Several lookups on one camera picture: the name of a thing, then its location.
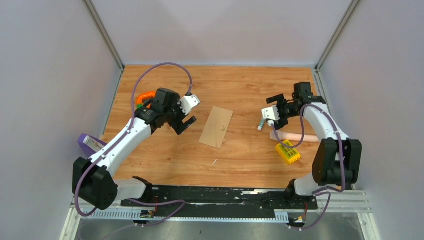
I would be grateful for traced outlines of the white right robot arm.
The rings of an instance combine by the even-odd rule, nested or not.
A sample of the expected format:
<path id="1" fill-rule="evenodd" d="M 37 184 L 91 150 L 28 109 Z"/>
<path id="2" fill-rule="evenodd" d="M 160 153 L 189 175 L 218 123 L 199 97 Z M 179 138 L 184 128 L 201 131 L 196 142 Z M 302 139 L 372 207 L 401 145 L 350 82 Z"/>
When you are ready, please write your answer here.
<path id="1" fill-rule="evenodd" d="M 298 209 L 305 196 L 318 196 L 325 190 L 343 192 L 357 182 L 362 156 L 362 143 L 352 139 L 336 124 L 322 96 L 313 94 L 309 82 L 293 86 L 291 99 L 278 94 L 266 99 L 268 107 L 261 110 L 262 117 L 277 136 L 277 131 L 289 123 L 289 118 L 299 117 L 301 129 L 309 122 L 319 140 L 311 173 L 290 182 L 285 195 L 286 204 Z"/>

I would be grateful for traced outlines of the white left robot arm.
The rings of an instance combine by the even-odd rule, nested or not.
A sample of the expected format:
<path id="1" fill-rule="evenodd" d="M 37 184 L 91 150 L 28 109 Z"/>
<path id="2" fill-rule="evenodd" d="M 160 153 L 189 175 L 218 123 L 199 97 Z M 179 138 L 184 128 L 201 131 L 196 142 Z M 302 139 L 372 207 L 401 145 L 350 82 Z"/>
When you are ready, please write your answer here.
<path id="1" fill-rule="evenodd" d="M 89 158 L 79 157 L 73 164 L 72 192 L 75 200 L 82 199 L 98 210 L 108 209 L 115 201 L 134 199 L 140 206 L 153 201 L 151 184 L 141 177 L 114 180 L 124 160 L 164 124 L 169 124 L 177 135 L 196 122 L 193 116 L 183 120 L 200 104 L 195 94 L 180 96 L 159 88 L 149 107 L 141 106 L 134 112 L 121 132 Z"/>

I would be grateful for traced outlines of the white green glue stick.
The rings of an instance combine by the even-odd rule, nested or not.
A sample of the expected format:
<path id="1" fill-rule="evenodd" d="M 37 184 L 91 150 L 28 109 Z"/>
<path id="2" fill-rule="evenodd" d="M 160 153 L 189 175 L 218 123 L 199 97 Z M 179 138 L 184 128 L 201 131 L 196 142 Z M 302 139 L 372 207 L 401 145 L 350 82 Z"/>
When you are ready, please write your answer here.
<path id="1" fill-rule="evenodd" d="M 258 124 L 257 130 L 261 131 L 263 129 L 264 125 L 265 125 L 265 119 L 262 118 L 260 120 L 260 123 Z"/>

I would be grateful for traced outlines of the tan paper envelope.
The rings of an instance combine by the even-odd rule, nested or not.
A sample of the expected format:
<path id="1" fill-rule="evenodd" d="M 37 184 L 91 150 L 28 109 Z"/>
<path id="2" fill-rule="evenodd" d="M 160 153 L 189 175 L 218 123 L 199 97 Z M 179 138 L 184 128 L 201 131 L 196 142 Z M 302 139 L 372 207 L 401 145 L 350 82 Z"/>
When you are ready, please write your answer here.
<path id="1" fill-rule="evenodd" d="M 220 149 L 223 145 L 233 113 L 232 110 L 213 106 L 199 142 Z"/>

